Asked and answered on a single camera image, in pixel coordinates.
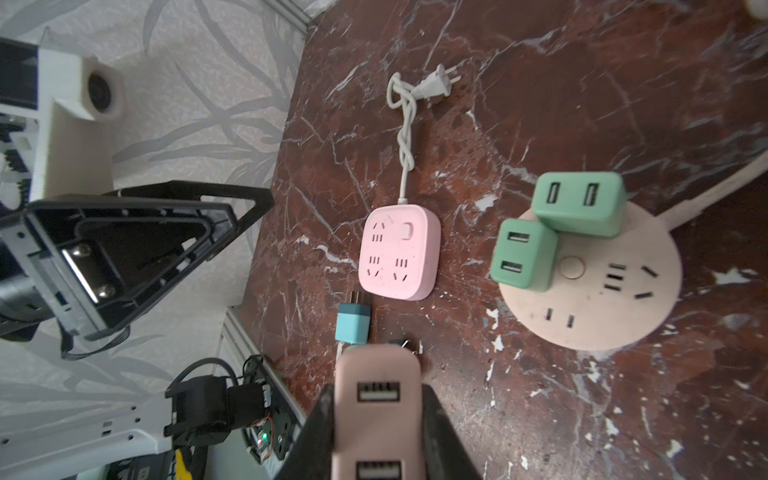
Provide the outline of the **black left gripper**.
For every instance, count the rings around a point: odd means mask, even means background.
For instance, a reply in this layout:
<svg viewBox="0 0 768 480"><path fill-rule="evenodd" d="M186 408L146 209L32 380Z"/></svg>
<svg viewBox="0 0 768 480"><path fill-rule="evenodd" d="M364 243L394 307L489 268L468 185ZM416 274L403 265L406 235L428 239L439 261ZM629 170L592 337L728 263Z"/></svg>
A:
<svg viewBox="0 0 768 480"><path fill-rule="evenodd" d="M38 205L23 222L24 237L35 243L24 255L50 292L56 319L89 341L140 317L238 232L232 208L208 202ZM1 339L31 341L52 311L1 240Z"/></svg>

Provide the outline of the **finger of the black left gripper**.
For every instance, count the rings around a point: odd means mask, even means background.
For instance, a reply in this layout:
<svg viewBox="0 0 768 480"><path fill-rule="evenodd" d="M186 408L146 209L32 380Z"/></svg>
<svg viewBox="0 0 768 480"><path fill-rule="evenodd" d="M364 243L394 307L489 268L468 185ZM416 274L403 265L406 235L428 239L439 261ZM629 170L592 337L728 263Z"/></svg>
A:
<svg viewBox="0 0 768 480"><path fill-rule="evenodd" d="M108 195L189 201L201 201L204 196L210 196L253 201L254 206L237 221L235 237L245 233L275 205L274 197L267 188L183 180L121 188Z"/></svg>

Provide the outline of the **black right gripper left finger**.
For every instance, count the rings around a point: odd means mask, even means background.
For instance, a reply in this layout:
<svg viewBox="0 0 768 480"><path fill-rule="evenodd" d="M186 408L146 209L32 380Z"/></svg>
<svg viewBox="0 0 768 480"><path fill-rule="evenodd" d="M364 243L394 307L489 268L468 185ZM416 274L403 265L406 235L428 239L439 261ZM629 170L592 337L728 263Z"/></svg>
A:
<svg viewBox="0 0 768 480"><path fill-rule="evenodd" d="M323 387L276 480L328 480L334 450L334 385Z"/></svg>

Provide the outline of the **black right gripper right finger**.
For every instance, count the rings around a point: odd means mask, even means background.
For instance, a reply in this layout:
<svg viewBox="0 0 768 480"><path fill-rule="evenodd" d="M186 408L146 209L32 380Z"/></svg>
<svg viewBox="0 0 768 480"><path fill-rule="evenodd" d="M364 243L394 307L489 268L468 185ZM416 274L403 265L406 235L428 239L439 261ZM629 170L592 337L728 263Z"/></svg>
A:
<svg viewBox="0 0 768 480"><path fill-rule="evenodd" d="M422 444L426 476L431 480L480 480L482 476L472 463L439 401L434 389L422 385Z"/></svg>

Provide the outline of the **beige pink charger cube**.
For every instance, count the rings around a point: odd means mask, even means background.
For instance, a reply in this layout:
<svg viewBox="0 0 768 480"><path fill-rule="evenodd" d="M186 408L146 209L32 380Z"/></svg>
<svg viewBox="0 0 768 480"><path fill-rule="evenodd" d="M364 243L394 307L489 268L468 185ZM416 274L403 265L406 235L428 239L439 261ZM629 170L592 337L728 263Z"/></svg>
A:
<svg viewBox="0 0 768 480"><path fill-rule="evenodd" d="M334 379L333 479L424 479L421 365L394 344L344 351Z"/></svg>

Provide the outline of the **teal charger cube with cable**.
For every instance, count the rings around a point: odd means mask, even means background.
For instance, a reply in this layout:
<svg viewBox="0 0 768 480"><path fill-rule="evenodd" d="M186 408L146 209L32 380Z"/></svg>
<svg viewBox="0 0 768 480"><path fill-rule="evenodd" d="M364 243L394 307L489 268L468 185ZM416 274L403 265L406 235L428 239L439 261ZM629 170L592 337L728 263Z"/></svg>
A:
<svg viewBox="0 0 768 480"><path fill-rule="evenodd" d="M335 340L338 361L347 347L371 344L373 321L372 295L364 290L353 290L350 298L338 307L335 324Z"/></svg>

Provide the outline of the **mint green charger cube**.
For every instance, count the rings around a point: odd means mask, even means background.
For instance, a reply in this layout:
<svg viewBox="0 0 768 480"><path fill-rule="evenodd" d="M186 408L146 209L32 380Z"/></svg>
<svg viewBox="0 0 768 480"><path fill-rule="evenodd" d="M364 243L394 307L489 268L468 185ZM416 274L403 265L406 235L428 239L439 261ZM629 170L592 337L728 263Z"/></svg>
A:
<svg viewBox="0 0 768 480"><path fill-rule="evenodd" d="M490 277L499 284L534 292L549 289L558 234L533 220L504 220L498 232Z"/></svg>

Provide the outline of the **light green charger cube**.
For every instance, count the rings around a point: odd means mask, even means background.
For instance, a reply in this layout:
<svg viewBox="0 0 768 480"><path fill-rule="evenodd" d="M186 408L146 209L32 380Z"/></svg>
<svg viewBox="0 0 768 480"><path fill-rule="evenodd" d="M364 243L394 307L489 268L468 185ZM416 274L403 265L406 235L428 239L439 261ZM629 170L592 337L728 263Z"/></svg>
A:
<svg viewBox="0 0 768 480"><path fill-rule="evenodd" d="M615 172L548 172L534 190L532 210L549 228L601 238L619 234L627 197Z"/></svg>

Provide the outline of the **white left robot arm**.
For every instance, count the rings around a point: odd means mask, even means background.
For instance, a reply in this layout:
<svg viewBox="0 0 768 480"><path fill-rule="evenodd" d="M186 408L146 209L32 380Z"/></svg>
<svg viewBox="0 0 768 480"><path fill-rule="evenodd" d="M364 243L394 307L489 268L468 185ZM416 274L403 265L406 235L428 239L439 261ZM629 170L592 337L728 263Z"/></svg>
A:
<svg viewBox="0 0 768 480"><path fill-rule="evenodd" d="M55 320L73 341L123 342L131 324L272 207L266 188L169 181L29 203L1 220L1 335ZM1 440L5 479L59 479L138 456L223 442L269 414L266 381L185 368L166 390L115 415Z"/></svg>

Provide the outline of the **pink square power strip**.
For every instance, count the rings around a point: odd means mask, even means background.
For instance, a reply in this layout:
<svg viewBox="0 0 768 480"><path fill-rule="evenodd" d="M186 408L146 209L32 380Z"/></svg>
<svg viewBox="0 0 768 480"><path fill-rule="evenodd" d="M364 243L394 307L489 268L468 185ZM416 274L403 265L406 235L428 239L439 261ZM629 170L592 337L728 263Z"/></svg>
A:
<svg viewBox="0 0 768 480"><path fill-rule="evenodd" d="M358 280L389 299L420 301L433 290L441 243L438 217L415 204L377 208L362 234Z"/></svg>

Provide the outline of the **beige round power strip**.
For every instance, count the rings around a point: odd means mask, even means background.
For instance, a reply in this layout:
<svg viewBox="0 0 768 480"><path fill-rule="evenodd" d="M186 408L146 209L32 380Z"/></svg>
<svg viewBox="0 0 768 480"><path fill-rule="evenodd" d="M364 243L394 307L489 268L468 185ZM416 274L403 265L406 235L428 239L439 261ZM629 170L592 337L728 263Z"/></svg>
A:
<svg viewBox="0 0 768 480"><path fill-rule="evenodd" d="M678 301L682 262L668 227L628 203L614 238L564 234L544 292L500 285L508 308L538 337L561 347L600 351L656 330Z"/></svg>

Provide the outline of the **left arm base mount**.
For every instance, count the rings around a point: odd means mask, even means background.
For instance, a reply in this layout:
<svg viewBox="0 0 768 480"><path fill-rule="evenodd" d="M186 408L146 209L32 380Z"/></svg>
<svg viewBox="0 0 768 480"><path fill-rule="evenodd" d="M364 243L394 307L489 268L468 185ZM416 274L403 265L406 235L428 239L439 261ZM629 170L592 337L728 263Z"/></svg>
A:
<svg viewBox="0 0 768 480"><path fill-rule="evenodd" d="M173 379L165 397L171 422L163 433L175 447L220 444L238 431L258 464L283 461L300 427L261 354L248 356L241 373L220 358L198 360Z"/></svg>

